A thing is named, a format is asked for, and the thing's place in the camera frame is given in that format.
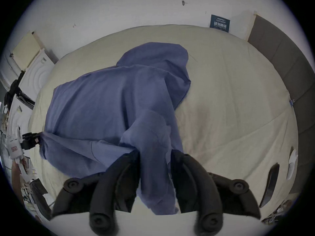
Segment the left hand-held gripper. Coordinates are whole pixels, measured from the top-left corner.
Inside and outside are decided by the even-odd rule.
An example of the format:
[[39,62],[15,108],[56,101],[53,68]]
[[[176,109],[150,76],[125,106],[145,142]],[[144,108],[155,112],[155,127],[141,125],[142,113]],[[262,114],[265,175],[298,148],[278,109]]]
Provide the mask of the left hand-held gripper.
[[25,156],[25,151],[34,148],[40,144],[41,137],[39,133],[21,134],[19,126],[16,126],[12,134],[6,135],[5,147],[10,159],[18,165],[24,181],[33,180],[33,170],[30,157]]

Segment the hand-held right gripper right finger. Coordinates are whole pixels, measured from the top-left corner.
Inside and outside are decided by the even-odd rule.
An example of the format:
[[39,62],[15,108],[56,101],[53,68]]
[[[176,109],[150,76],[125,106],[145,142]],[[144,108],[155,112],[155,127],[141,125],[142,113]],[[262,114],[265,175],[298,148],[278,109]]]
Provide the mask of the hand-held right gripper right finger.
[[260,220],[259,205],[242,179],[207,172],[192,156],[171,151],[171,175],[181,213],[197,211],[196,235],[216,235],[223,227],[223,214]]

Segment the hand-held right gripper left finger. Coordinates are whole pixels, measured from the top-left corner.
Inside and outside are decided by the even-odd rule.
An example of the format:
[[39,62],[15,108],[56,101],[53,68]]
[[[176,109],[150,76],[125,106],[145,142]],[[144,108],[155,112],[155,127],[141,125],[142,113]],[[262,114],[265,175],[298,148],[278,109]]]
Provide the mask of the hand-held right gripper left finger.
[[114,211],[130,213],[140,181],[140,152],[123,154],[105,172],[67,179],[59,192],[51,218],[89,212],[96,234],[116,234]]

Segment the person's left hand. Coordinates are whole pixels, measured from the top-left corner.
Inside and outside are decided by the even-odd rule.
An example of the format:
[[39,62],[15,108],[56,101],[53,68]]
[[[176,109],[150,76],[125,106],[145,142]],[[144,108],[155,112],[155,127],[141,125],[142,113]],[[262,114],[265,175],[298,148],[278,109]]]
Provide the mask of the person's left hand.
[[11,167],[11,179],[12,179],[12,189],[14,194],[17,196],[19,202],[24,206],[23,196],[21,192],[21,171],[19,165],[13,160]]

